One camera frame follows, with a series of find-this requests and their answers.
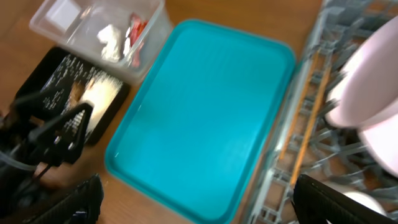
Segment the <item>white cup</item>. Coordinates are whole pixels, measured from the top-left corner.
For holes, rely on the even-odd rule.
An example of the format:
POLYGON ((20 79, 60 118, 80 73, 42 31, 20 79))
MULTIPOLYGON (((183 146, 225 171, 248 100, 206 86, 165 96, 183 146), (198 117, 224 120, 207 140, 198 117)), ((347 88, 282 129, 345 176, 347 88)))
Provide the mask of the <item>white cup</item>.
POLYGON ((365 207, 370 208, 371 210, 380 213, 381 215, 386 216, 387 213, 383 209, 382 205, 373 197, 369 196, 368 194, 359 192, 359 191, 347 191, 343 193, 345 196, 349 197, 350 199, 364 205, 365 207))

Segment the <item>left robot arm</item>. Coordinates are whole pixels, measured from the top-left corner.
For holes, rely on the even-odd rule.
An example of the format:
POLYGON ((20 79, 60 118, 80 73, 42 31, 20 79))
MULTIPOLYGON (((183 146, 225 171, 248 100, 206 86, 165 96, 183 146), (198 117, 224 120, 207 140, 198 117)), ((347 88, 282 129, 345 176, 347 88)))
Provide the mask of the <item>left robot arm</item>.
POLYGON ((41 179, 82 154, 93 108, 64 114, 14 103, 1 120, 1 223, 95 223, 103 190, 98 175, 55 189, 41 179))

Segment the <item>wooden chopstick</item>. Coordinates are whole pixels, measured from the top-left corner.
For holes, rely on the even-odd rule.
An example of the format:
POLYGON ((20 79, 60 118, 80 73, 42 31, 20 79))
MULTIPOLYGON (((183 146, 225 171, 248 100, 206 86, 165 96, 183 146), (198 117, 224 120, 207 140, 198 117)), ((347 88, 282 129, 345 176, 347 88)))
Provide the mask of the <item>wooden chopstick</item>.
POLYGON ((321 82, 320 82, 320 85, 319 85, 319 88, 318 88, 318 91, 317 91, 317 95, 315 97, 315 102, 313 104, 312 113, 311 113, 311 115, 310 115, 310 117, 308 119, 307 129, 306 129, 306 131, 305 131, 305 133, 303 135, 303 140, 302 140, 302 143, 301 143, 301 146, 300 146, 300 150, 298 152, 297 159, 296 159, 296 162, 295 162, 295 165, 294 165, 294 169, 293 169, 293 172, 292 172, 292 178, 291 178, 290 183, 289 183, 290 186, 294 186, 295 185, 295 183, 297 181, 297 178, 298 178, 298 176, 300 174, 300 168, 301 168, 301 165, 302 165, 302 162, 303 162, 303 158, 305 156, 305 153, 306 153, 306 150, 307 150, 307 147, 308 147, 308 143, 309 143, 310 137, 312 135, 312 130, 313 130, 313 127, 315 125, 315 121, 316 121, 318 112, 319 112, 320 107, 321 107, 322 102, 323 102, 323 96, 325 94, 326 86, 327 86, 328 80, 330 78, 330 73, 331 73, 331 66, 329 66, 325 70, 325 73, 322 76, 322 79, 321 79, 321 82))
POLYGON ((313 54, 312 64, 311 64, 310 70, 307 72, 307 75, 305 77, 305 82, 303 84, 302 91, 300 92, 300 98, 299 98, 297 106, 295 107, 295 112, 294 112, 294 115, 293 115, 293 118, 292 118, 292 122, 290 124, 289 130, 288 130, 288 133, 287 133, 287 138, 286 138, 286 140, 285 140, 285 142, 284 142, 284 144, 282 146, 281 152, 280 152, 280 156, 279 156, 280 160, 282 160, 284 158, 285 152, 286 152, 286 150, 287 150, 287 148, 289 146, 289 141, 290 141, 290 138, 293 135, 293 132, 294 132, 294 129, 295 129, 295 125, 297 123, 297 120, 298 120, 298 117, 299 117, 299 114, 300 114, 301 105, 302 105, 302 103, 305 100, 309 84, 310 84, 310 82, 312 80, 313 73, 314 73, 315 68, 317 66, 318 58, 319 58, 319 50, 317 50, 313 54))

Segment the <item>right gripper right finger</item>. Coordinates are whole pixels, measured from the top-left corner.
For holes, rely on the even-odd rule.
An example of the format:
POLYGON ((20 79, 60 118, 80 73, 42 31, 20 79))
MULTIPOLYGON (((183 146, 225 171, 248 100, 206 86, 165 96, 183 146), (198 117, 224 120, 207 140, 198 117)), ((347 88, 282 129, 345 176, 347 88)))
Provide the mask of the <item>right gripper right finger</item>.
POLYGON ((397 224, 306 174, 295 183, 292 206, 300 224, 397 224))

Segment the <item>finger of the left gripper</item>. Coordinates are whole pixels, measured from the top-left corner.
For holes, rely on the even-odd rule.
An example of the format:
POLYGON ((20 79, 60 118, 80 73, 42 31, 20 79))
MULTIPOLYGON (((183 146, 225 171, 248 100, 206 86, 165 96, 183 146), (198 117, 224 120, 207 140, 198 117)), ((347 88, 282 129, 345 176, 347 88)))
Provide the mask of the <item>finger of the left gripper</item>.
POLYGON ((82 154, 92 111, 89 103, 82 103, 31 131, 28 140, 34 148, 30 158, 51 166, 74 164, 82 154))

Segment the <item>white napkin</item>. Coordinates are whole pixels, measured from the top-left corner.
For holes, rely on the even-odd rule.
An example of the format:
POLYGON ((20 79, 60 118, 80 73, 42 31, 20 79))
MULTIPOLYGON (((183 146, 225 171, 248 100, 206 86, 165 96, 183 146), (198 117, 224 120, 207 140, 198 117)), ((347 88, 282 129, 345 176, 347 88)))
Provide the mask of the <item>white napkin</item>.
POLYGON ((104 44, 101 58, 113 63, 118 62, 121 58, 121 31, 109 24, 98 32, 97 39, 104 44))

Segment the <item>brown food scrap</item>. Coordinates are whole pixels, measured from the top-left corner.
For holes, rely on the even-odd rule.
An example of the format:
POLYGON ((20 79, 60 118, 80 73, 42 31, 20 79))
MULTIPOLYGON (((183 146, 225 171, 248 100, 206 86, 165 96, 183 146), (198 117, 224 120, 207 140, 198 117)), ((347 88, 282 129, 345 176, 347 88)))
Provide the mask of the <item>brown food scrap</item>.
POLYGON ((81 97, 85 92, 85 85, 79 82, 74 82, 69 95, 68 109, 72 109, 79 104, 81 97))

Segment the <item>large white plate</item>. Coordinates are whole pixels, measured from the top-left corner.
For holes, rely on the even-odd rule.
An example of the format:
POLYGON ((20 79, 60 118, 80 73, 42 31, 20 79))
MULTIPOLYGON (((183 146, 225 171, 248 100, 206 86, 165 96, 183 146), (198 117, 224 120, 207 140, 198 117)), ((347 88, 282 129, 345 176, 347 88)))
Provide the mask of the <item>large white plate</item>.
POLYGON ((326 120, 339 128, 365 128, 397 113, 397 18, 394 17, 349 58, 344 79, 328 95, 337 106, 326 120))

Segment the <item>small pink bowl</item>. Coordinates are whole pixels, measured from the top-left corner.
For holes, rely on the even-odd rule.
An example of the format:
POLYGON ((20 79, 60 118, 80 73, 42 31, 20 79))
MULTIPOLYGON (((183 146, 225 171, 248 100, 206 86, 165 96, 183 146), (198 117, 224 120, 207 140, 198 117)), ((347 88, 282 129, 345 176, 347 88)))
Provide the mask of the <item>small pink bowl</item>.
POLYGON ((397 135, 397 114, 375 125, 361 128, 358 132, 373 159, 394 177, 397 177, 397 135))

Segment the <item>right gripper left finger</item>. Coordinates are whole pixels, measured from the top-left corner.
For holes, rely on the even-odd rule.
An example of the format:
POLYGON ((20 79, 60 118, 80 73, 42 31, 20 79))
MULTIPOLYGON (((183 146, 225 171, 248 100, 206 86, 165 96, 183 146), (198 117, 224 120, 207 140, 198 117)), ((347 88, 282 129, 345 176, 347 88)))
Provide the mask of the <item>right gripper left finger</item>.
POLYGON ((95 224, 101 213, 104 198, 98 174, 59 190, 47 200, 28 209, 22 223, 86 223, 95 224))

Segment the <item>red silver snack wrapper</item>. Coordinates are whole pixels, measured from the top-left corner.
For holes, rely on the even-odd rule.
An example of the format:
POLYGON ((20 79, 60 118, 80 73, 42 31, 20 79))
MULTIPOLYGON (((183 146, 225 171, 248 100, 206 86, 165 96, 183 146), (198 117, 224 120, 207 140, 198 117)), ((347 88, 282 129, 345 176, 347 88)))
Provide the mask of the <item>red silver snack wrapper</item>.
MULTIPOLYGON (((125 57, 128 56, 130 49, 139 39, 140 35, 146 28, 147 23, 148 23, 147 20, 143 20, 140 16, 138 16, 135 13, 132 13, 130 15, 129 28, 126 31, 124 50, 123 50, 123 55, 125 57)), ((138 68, 140 66, 139 52, 141 51, 142 46, 143 46, 143 43, 141 43, 137 47, 137 49, 135 50, 135 54, 132 56, 131 65, 134 68, 138 68)))

